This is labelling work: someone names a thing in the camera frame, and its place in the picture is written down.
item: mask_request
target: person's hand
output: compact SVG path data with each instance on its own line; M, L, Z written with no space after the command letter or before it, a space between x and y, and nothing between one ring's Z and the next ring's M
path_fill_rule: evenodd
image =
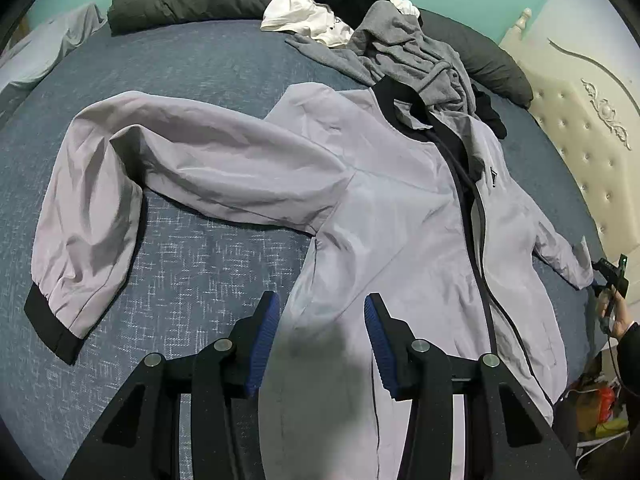
M606 288L598 296L598 304L596 306L596 313L600 317L604 317L607 310L607 305L612 295L614 296L614 311L616 315L616 321L613 324L611 330L611 336L615 337L618 341L625 335L626 330L632 325L634 320L631 317L628 306L626 306L625 298L623 298L615 288Z

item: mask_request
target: bedpost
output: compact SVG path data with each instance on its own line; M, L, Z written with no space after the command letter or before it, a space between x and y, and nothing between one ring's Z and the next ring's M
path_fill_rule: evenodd
M513 24L513 27L510 27L509 30L507 30L507 33L500 42L500 48L511 54L511 57L513 57L516 62L518 59L515 54L518 51L519 44L522 41L522 33L527 26L527 21L530 17L531 9L527 7L520 13L520 17Z

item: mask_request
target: black cuff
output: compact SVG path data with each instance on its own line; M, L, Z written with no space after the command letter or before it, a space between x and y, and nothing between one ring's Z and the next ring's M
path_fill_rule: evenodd
M73 335L60 322L49 308L47 298L42 295L35 283L31 285L27 301L24 303L24 313L49 350L66 364L72 365L78 357L84 339Z

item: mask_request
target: clothing pile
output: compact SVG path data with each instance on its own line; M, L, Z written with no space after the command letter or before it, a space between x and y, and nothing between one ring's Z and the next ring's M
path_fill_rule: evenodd
M380 0L272 0L261 30L291 31L336 47L346 44L369 8ZM409 0L386 0L403 14L420 17Z
M447 354L498 354L551 421L566 359L531 253L584 288L585 241L574 254L512 179L474 117L460 58L415 16L376 1L347 48L292 41L370 88L295 84L263 120L130 91L72 120L25 304L42 341L75 361L125 283L146 186L207 217L312 237L258 400L268 479L397 476L410 405L378 374L364 323L372 292ZM456 401L453 478L463 477L463 421Z

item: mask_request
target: gray hoodie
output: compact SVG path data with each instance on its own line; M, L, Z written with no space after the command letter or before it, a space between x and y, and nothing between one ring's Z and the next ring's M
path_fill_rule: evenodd
M574 256L484 123L396 114L426 135L446 124L476 162L472 246L450 157L392 127L373 89L293 85L264 120L140 92L89 106L66 132L36 230L26 305L36 331L74 360L126 279L147 186L212 218L312 235L260 390L268 479L396 477L409 405L378 375L363 315L372 292L448 354L494 347L551 421L545 395L561 395L566 360L531 253L582 288L593 278L586 244ZM454 440L459 476L463 434Z

